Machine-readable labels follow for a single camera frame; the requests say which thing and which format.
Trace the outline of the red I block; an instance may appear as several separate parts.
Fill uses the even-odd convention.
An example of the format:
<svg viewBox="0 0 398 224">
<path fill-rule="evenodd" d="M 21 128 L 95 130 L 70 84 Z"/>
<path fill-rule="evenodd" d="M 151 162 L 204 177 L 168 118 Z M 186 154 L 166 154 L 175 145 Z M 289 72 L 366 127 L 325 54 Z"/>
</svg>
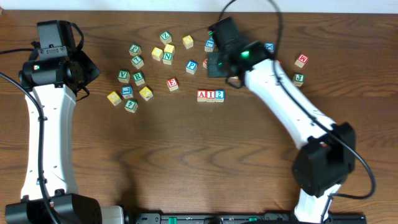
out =
<svg viewBox="0 0 398 224">
<path fill-rule="evenodd" d="M 214 90 L 206 91 L 206 102 L 215 102 L 215 91 Z"/>
</svg>

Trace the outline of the blue 2 block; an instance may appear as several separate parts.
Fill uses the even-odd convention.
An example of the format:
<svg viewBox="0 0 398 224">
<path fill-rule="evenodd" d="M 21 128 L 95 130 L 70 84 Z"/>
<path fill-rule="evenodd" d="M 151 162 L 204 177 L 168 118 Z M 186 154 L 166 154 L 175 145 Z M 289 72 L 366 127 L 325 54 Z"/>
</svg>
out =
<svg viewBox="0 0 398 224">
<path fill-rule="evenodd" d="M 215 91 L 215 102 L 224 102 L 225 99 L 225 91 L 224 90 L 216 90 Z"/>
</svg>

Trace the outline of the red A block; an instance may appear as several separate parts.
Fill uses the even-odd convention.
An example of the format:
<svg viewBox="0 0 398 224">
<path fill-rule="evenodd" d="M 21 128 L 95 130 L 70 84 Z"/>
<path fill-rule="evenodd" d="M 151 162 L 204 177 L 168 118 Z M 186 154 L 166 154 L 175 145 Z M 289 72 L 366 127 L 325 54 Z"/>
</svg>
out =
<svg viewBox="0 0 398 224">
<path fill-rule="evenodd" d="M 197 91 L 197 102 L 206 102 L 206 90 Z"/>
</svg>

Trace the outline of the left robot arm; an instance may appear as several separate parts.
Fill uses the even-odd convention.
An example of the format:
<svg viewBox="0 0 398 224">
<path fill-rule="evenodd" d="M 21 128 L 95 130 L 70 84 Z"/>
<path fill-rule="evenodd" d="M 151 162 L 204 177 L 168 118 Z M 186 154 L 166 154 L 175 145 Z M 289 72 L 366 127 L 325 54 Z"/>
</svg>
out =
<svg viewBox="0 0 398 224">
<path fill-rule="evenodd" d="M 72 161 L 76 94 L 100 71 L 82 50 L 39 49 L 17 87 L 29 110 L 29 160 L 21 201 L 6 206 L 7 223 L 127 223 L 121 206 L 102 207 L 78 192 Z"/>
</svg>

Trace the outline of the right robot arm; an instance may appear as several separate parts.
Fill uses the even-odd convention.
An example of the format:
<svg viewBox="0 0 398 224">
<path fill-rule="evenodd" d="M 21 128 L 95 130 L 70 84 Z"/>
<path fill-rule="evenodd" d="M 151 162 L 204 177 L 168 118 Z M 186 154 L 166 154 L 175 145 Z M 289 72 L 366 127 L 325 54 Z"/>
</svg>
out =
<svg viewBox="0 0 398 224">
<path fill-rule="evenodd" d="M 318 110 L 260 42 L 233 39 L 215 41 L 215 47 L 208 54 L 209 75 L 238 77 L 269 107 L 299 150 L 292 166 L 300 186 L 296 220 L 325 222 L 332 198 L 354 170 L 353 128 L 336 124 Z"/>
</svg>

